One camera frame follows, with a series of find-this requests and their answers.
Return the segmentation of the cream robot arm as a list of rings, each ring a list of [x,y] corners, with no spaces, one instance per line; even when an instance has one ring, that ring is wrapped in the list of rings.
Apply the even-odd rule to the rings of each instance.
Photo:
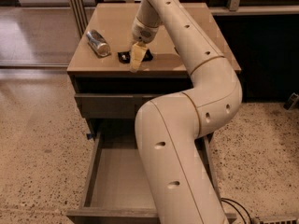
[[[179,0],[142,0],[133,34],[149,43],[163,25],[192,87],[154,98],[135,117],[135,137],[161,224],[229,224],[195,146],[228,123],[242,101],[230,62]]]

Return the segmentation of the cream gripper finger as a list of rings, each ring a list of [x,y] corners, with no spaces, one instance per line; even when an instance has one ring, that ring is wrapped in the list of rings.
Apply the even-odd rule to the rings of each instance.
[[[146,55],[148,48],[143,42],[136,42],[132,45],[130,53],[130,71],[136,73]]]

